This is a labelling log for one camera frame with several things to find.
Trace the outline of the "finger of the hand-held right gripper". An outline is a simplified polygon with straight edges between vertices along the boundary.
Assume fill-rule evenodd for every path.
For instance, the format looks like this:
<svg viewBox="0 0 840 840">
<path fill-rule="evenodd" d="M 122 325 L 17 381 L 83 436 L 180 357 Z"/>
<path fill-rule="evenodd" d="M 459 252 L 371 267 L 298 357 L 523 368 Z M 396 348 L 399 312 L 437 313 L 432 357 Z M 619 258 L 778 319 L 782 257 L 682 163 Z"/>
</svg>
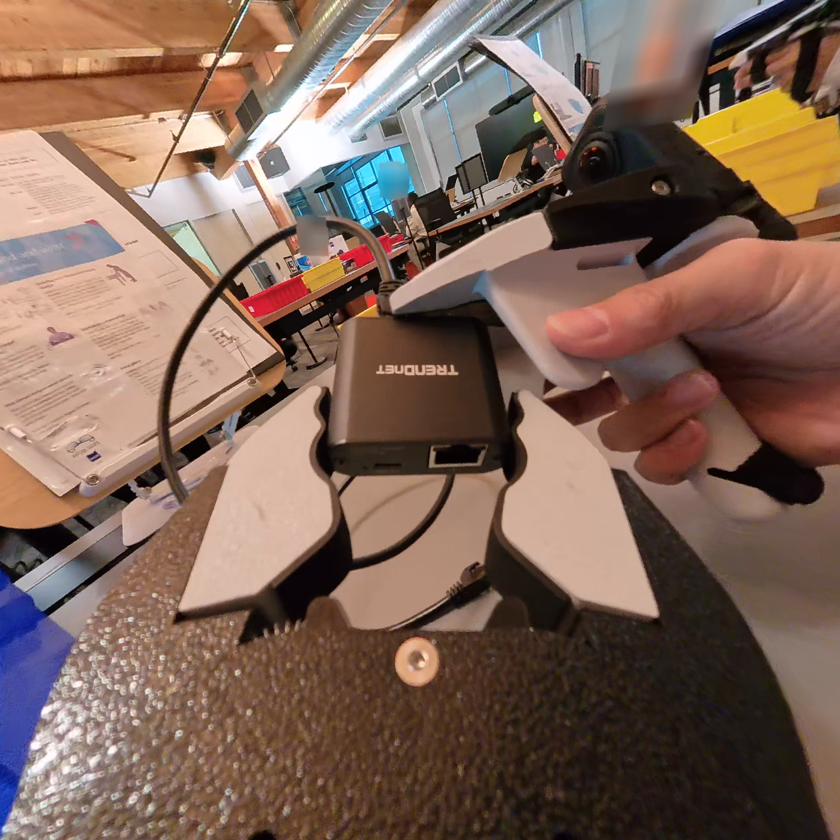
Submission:
<svg viewBox="0 0 840 840">
<path fill-rule="evenodd" d="M 579 218 L 562 221 L 559 214 L 531 213 L 441 258 L 394 290 L 389 312 L 395 317 L 436 317 L 476 301 L 489 304 L 477 287 L 486 273 L 498 269 L 636 264 L 638 252 L 651 240 L 651 231 L 638 225 L 620 231 L 586 227 Z"/>
<path fill-rule="evenodd" d="M 563 389 L 593 385 L 604 370 L 622 387 L 650 389 L 650 353 L 602 362 L 560 352 L 548 333 L 550 318 L 583 309 L 646 281 L 637 264 L 571 268 L 497 269 L 486 273 L 477 289 L 518 341 L 542 378 Z"/>
</svg>

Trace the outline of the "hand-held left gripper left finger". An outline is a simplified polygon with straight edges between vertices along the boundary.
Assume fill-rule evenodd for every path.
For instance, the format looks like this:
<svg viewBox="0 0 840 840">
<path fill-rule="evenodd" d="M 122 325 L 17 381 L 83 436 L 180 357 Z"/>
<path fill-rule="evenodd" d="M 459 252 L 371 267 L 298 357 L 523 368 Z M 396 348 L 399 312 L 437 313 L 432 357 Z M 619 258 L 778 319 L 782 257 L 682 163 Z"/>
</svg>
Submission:
<svg viewBox="0 0 840 840">
<path fill-rule="evenodd" d="M 228 462 L 178 616 L 249 611 L 281 625 L 345 580 L 349 527 L 326 450 L 329 389 L 300 391 Z"/>
</svg>

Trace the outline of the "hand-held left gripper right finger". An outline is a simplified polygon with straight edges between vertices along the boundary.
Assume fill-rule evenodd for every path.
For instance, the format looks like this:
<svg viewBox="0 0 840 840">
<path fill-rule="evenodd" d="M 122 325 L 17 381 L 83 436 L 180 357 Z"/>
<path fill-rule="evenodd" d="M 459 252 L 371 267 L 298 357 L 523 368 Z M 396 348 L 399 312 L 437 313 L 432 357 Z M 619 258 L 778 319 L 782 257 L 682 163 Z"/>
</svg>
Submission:
<svg viewBox="0 0 840 840">
<path fill-rule="evenodd" d="M 509 403 L 511 453 L 487 540 L 487 577 L 526 626 L 561 632 L 580 613 L 659 619 L 653 586 L 606 459 L 536 395 Z"/>
</svg>

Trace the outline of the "black network adapter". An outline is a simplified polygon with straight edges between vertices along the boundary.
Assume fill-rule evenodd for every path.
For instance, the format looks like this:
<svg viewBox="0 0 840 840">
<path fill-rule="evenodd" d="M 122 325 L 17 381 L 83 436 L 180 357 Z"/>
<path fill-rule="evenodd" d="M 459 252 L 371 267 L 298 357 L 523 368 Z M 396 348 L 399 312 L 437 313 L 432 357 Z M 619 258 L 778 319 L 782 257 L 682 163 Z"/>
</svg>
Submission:
<svg viewBox="0 0 840 840">
<path fill-rule="evenodd" d="M 341 332 L 327 447 L 346 476 L 501 469 L 511 432 L 490 336 L 472 318 L 354 318 Z"/>
</svg>

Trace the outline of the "white desk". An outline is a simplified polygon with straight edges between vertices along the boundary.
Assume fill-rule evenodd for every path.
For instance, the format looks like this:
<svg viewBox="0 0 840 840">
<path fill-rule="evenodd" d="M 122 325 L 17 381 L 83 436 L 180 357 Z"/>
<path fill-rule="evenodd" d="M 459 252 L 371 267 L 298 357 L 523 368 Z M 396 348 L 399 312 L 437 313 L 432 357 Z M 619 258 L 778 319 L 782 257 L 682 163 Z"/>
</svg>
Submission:
<svg viewBox="0 0 840 840">
<path fill-rule="evenodd" d="M 221 521 L 210 479 L 70 653 L 5 838 L 827 838 L 774 673 L 728 594 L 630 479 L 606 471 L 617 570 L 651 621 L 556 586 L 583 572 L 560 491 L 583 465 L 538 396 L 511 400 L 554 481 L 548 593 L 571 635 L 507 595 L 486 628 L 351 628 L 226 610 L 177 622 Z"/>
</svg>

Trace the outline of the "person's right hand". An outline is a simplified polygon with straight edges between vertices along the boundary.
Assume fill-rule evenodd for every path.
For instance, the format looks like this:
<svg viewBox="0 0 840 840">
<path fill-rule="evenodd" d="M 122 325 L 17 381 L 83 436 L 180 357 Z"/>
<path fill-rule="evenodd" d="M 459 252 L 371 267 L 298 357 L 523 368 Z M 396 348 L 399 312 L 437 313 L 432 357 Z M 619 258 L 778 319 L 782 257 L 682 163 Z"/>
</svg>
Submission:
<svg viewBox="0 0 840 840">
<path fill-rule="evenodd" d="M 613 452 L 675 485 L 707 450 L 700 412 L 725 395 L 758 437 L 804 466 L 839 462 L 838 243 L 738 239 L 665 276 L 548 320 L 560 351 L 606 361 L 676 337 L 701 358 L 635 403 L 613 379 L 544 401 L 573 425 L 601 418 Z"/>
</svg>

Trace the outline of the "large black monitor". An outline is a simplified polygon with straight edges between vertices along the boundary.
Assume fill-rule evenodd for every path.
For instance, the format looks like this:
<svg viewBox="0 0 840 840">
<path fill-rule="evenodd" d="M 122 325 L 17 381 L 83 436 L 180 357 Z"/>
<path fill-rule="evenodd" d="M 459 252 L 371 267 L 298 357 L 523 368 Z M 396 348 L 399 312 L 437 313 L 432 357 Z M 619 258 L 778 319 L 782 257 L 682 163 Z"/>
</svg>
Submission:
<svg viewBox="0 0 840 840">
<path fill-rule="evenodd" d="M 533 95 L 534 91 L 525 87 L 493 106 L 487 118 L 476 124 L 480 153 L 491 181 L 499 178 L 510 154 L 527 149 L 545 135 Z"/>
</svg>

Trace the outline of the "blue-tinted office window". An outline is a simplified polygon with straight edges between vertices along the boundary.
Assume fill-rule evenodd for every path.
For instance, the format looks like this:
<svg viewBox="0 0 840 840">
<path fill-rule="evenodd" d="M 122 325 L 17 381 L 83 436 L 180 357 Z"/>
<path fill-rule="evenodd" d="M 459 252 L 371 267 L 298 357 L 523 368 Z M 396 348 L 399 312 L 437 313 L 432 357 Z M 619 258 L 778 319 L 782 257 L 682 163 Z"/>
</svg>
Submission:
<svg viewBox="0 0 840 840">
<path fill-rule="evenodd" d="M 393 146 L 378 154 L 367 154 L 344 162 L 334 173 L 352 218 L 366 228 L 379 224 L 379 214 L 394 216 L 394 206 L 382 193 L 379 170 L 384 163 L 405 163 L 403 147 Z"/>
</svg>

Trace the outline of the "blue plastic bin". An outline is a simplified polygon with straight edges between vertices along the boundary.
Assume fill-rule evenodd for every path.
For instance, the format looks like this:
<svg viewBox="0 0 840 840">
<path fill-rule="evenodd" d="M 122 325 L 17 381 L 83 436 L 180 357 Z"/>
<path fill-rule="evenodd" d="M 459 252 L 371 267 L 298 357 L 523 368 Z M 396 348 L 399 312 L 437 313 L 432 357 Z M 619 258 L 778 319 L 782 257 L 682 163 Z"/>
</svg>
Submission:
<svg viewBox="0 0 840 840">
<path fill-rule="evenodd" d="M 1 573 L 1 824 L 12 809 L 41 711 L 73 643 Z"/>
</svg>

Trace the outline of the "desk divider rail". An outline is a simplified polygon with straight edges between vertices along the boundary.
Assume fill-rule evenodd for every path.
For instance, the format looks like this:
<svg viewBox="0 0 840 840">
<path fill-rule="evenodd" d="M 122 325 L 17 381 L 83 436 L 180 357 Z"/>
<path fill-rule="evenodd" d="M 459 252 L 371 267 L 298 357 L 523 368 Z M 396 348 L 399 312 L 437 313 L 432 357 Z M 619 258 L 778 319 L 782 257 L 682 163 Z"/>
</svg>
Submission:
<svg viewBox="0 0 840 840">
<path fill-rule="evenodd" d="M 126 545 L 122 513 L 117 512 L 26 573 L 16 586 L 48 616 L 69 605 L 82 606 L 91 597 L 100 601 L 105 584 L 113 585 L 123 565 L 147 541 Z"/>
</svg>

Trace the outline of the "silver ventilation duct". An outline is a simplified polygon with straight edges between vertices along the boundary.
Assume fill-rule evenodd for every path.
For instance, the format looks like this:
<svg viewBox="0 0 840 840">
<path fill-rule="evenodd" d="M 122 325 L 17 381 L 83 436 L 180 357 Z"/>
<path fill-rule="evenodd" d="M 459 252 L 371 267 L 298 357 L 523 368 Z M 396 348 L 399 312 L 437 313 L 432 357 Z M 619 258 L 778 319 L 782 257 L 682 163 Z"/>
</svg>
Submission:
<svg viewBox="0 0 840 840">
<path fill-rule="evenodd" d="M 234 111 L 226 141 L 230 158 L 252 159 L 288 130 L 355 42 L 392 5 L 390 1 L 321 2 L 273 78 L 256 81 Z"/>
<path fill-rule="evenodd" d="M 358 139 L 414 98 L 471 50 L 481 35 L 492 35 L 533 8 L 563 2 L 441 1 L 389 48 L 318 120 L 331 132 L 348 130 Z"/>
</svg>

